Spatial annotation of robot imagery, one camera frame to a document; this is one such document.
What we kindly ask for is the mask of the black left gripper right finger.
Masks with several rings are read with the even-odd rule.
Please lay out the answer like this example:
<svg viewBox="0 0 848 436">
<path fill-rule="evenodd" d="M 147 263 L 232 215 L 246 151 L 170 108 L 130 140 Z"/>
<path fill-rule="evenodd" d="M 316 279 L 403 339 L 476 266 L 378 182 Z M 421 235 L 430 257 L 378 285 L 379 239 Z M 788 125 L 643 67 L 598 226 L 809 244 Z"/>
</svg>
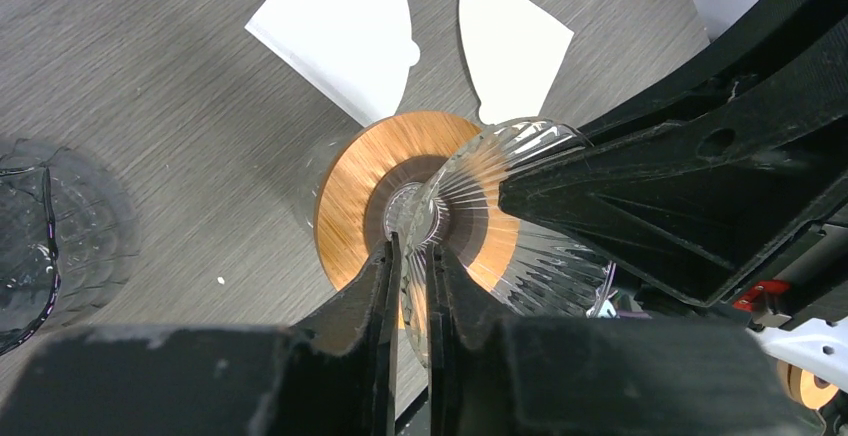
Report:
<svg viewBox="0 0 848 436">
<path fill-rule="evenodd" d="M 435 435 L 813 435 L 743 328 L 520 316 L 425 256 Z"/>
</svg>

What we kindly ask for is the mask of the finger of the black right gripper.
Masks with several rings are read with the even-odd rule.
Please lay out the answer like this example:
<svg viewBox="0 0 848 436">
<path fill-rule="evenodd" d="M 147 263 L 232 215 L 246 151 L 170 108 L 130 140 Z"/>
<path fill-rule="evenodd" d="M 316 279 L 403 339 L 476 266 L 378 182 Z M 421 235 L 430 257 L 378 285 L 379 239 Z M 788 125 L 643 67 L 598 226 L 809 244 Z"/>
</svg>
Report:
<svg viewBox="0 0 848 436">
<path fill-rule="evenodd" d="M 847 15 L 847 0 L 758 0 L 678 69 L 583 125 L 602 144 L 721 107 L 786 66 Z"/>
</svg>

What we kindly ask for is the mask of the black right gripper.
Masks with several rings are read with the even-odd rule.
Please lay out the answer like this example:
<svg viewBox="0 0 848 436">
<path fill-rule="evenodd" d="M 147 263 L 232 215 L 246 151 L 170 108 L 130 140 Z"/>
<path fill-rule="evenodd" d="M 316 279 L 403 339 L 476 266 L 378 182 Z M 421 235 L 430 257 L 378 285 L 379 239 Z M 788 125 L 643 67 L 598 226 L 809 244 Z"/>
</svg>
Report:
<svg viewBox="0 0 848 436">
<path fill-rule="evenodd" d="M 551 159 L 505 180 L 500 208 L 574 238 L 643 286 L 651 316 L 747 327 L 847 317 L 847 25 L 687 122 Z"/>
</svg>

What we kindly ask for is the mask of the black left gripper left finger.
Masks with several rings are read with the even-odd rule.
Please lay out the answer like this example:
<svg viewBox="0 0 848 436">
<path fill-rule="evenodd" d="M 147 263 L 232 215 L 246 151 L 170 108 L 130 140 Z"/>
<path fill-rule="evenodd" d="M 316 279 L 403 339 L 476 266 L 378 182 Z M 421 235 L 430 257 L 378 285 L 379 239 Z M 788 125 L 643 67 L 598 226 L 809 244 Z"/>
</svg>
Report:
<svg viewBox="0 0 848 436">
<path fill-rule="evenodd" d="M 291 326 L 105 325 L 30 359 L 5 435 L 390 435 L 400 248 Z"/>
</svg>

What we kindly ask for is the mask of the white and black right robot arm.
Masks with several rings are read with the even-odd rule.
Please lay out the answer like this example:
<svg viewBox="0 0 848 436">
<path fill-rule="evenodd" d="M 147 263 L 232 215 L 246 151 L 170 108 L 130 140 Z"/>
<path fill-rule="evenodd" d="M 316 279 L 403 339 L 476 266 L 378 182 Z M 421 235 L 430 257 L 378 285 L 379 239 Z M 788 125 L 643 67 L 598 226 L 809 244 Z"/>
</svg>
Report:
<svg viewBox="0 0 848 436">
<path fill-rule="evenodd" d="M 615 263 L 654 315 L 726 313 L 847 385 L 847 0 L 759 0 L 683 66 L 500 186 Z"/>
</svg>

